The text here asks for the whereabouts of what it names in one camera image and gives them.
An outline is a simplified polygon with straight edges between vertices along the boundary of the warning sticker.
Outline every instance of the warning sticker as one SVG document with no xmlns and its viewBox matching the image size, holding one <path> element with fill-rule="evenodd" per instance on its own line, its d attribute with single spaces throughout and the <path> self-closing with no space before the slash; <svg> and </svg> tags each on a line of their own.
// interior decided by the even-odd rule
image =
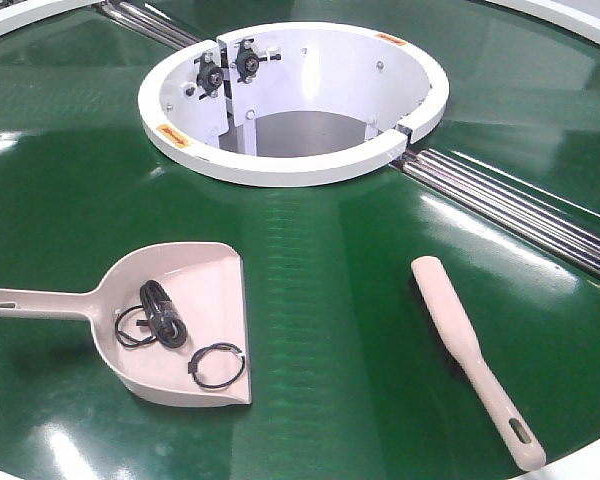
<svg viewBox="0 0 600 480">
<path fill-rule="evenodd" d="M 158 130 L 160 130 L 160 132 L 178 148 L 188 147 L 191 144 L 187 137 L 185 137 L 171 125 L 163 123 L 158 127 Z"/>
<path fill-rule="evenodd" d="M 394 45 L 398 45 L 399 47 L 407 44 L 407 42 L 405 42 L 401 38 L 394 37 L 393 35 L 389 35 L 389 34 L 386 34 L 386 33 L 378 33 L 376 35 L 376 37 L 381 38 L 383 40 L 386 40 L 387 42 L 391 42 Z"/>
</svg>

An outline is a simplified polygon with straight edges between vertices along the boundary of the brush handle hole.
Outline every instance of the brush handle hole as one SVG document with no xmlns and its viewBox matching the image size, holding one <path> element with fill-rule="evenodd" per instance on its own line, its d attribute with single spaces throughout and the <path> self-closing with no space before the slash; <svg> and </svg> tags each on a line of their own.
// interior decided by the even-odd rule
<svg viewBox="0 0 600 480">
<path fill-rule="evenodd" d="M 525 445 L 531 443 L 531 435 L 529 435 L 526 428 L 524 428 L 524 425 L 520 423 L 520 420 L 518 420 L 517 418 L 510 418 L 509 425 L 515 432 L 516 436 L 518 437 L 518 440 L 520 440 Z"/>
</svg>

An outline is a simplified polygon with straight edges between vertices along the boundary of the beige brush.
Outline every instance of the beige brush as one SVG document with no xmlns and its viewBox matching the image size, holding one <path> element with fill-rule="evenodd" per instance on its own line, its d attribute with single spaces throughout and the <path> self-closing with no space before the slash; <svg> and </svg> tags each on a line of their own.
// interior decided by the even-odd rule
<svg viewBox="0 0 600 480">
<path fill-rule="evenodd" d="M 546 463 L 542 445 L 482 357 L 476 333 L 442 263 L 436 257 L 420 257 L 411 269 L 440 338 L 469 377 L 516 464 L 525 471 L 542 467 Z"/>
</svg>

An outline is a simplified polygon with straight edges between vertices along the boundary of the screw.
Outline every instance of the screw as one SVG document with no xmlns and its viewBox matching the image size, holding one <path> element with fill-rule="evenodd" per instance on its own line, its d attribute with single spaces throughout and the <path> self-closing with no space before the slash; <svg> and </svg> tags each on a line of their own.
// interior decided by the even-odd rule
<svg viewBox="0 0 600 480">
<path fill-rule="evenodd" d="M 244 62 L 244 69 L 249 73 L 254 73 L 258 71 L 258 67 L 260 66 L 260 62 L 255 57 L 247 58 L 247 61 Z"/>
<path fill-rule="evenodd" d="M 209 85 L 211 85 L 214 88 L 218 88 L 220 87 L 220 85 L 222 85 L 224 78 L 222 77 L 221 73 L 212 73 L 211 75 L 209 75 Z"/>
</svg>

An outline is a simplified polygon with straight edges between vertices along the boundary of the dustpan handle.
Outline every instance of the dustpan handle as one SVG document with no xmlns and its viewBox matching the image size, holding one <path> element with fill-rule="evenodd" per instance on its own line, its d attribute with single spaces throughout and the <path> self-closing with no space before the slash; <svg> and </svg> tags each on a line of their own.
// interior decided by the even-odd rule
<svg viewBox="0 0 600 480">
<path fill-rule="evenodd" d="M 89 320 L 92 293 L 0 288 L 0 317 Z"/>
</svg>

